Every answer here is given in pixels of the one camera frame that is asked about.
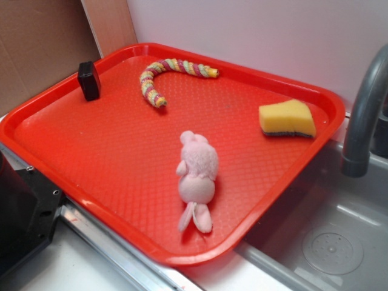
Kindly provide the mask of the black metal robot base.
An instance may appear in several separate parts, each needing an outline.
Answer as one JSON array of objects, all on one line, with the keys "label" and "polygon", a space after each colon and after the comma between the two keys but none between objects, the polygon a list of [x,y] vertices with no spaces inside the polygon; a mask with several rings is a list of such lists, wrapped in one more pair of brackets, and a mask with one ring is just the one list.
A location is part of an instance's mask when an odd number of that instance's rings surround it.
[{"label": "black metal robot base", "polygon": [[15,170],[1,154],[1,278],[53,239],[63,191],[40,171]]}]

